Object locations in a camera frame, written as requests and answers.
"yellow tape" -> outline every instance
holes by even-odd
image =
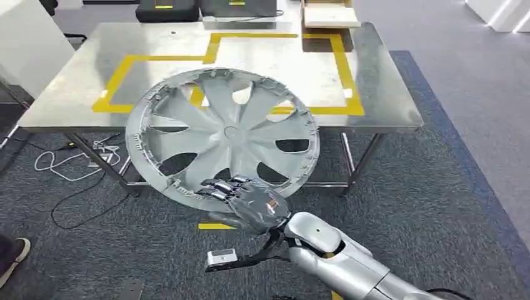
[[[222,223],[199,223],[199,230],[235,229]]]
[[[341,295],[337,294],[336,292],[331,291],[331,300],[343,300],[343,298],[341,297]]]
[[[133,108],[132,104],[111,104],[111,98],[118,90],[119,85],[125,78],[134,61],[202,61],[203,64],[215,63],[219,52],[222,38],[296,38],[297,34],[291,33],[258,33],[258,32],[224,32],[212,33],[210,42],[204,56],[148,56],[148,55],[127,55],[111,76],[105,91],[92,106],[92,110],[97,113],[128,113]],[[364,109],[361,98],[352,78],[348,59],[344,50],[343,40],[340,34],[303,34],[304,39],[328,39],[335,58],[335,64],[339,78],[344,89],[346,106],[331,107],[310,107],[312,114],[335,114],[363,116]],[[198,87],[193,89],[190,101],[193,105],[201,107],[204,94]],[[272,114],[289,114],[291,107],[275,107]]]
[[[111,104],[111,99],[136,61],[203,61],[204,56],[151,56],[151,55],[125,55],[115,72],[105,86],[96,102],[92,105],[95,113],[128,114],[133,109],[133,104]]]
[[[332,258],[333,253],[326,253],[324,254],[325,258]],[[343,300],[341,295],[337,294],[335,291],[331,291],[331,300]]]

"stainless steel tabletop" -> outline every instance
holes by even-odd
[[[212,66],[281,81],[322,128],[411,133],[424,124],[373,24],[305,31],[299,23],[100,24],[19,124],[32,132],[121,131],[151,86]],[[208,105],[197,95],[190,101]]]

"carpet floor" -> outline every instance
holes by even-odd
[[[530,299],[530,257],[499,201],[445,115],[410,53],[392,52],[426,125],[417,134],[388,136],[370,170],[347,197],[302,188],[289,198],[370,249],[394,273],[423,289],[449,288],[474,299]],[[350,135],[359,156],[369,136]],[[65,143],[56,134],[31,142]],[[314,179],[344,174],[339,136],[321,133]],[[21,145],[9,144],[0,170]],[[26,145],[0,174],[0,232],[32,241],[29,257],[0,290],[0,299],[117,299],[127,279],[145,282],[147,299],[331,299],[318,280],[281,261],[204,273],[206,252],[253,253],[263,238],[241,231],[198,230],[206,214],[153,190],[71,230],[56,227],[49,210],[64,196],[98,180],[67,183],[33,169],[41,152]],[[71,153],[60,152],[58,159]],[[86,161],[61,171],[78,176]],[[56,221],[73,226],[124,197],[110,179],[64,203]]]

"hubcap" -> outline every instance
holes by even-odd
[[[189,102],[194,86],[205,95],[208,106],[197,108]],[[242,88],[249,91],[246,102],[235,99]],[[269,115],[284,101],[291,103],[291,114]],[[307,147],[280,147],[283,142],[301,141]],[[320,151],[313,117],[285,86],[271,78],[223,68],[184,72],[152,87],[131,111],[126,142],[132,163],[152,187],[179,203],[207,211],[229,209],[194,193],[204,179],[228,169],[231,176],[261,178],[289,196],[312,173]],[[174,156],[186,153],[196,154],[188,166],[170,174],[161,171]],[[268,179],[267,172],[284,181]]]

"floor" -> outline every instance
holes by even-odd
[[[411,51],[530,247],[530,34],[497,33],[463,0],[357,0],[387,47]]]
[[[395,274],[422,289],[449,288],[474,299],[530,300],[528,251],[413,57],[395,51],[392,58],[426,125],[417,134],[388,136],[347,197],[337,197],[330,189],[302,188],[289,198],[291,208],[341,228]],[[320,137],[321,155],[312,180],[340,179],[345,169],[339,136],[321,131]],[[349,136],[356,159],[369,138]],[[31,142],[53,149],[66,140],[60,134],[35,134]],[[145,300],[337,299],[316,278],[281,261],[206,274],[206,251],[234,247],[251,254],[264,237],[198,230],[197,223],[207,217],[204,212],[150,189],[140,197],[124,198],[109,178],[59,202],[93,185],[101,174],[65,184],[49,172],[34,171],[42,151],[31,145],[20,151],[20,145],[9,143],[0,156],[0,232],[26,236],[32,252],[0,289],[0,299],[117,299],[127,279],[144,281]],[[19,154],[4,169],[16,151]],[[59,151],[57,159],[78,151]],[[87,172],[86,163],[74,160],[60,171],[78,176]],[[73,227],[112,206],[107,214],[68,230],[51,218]]]

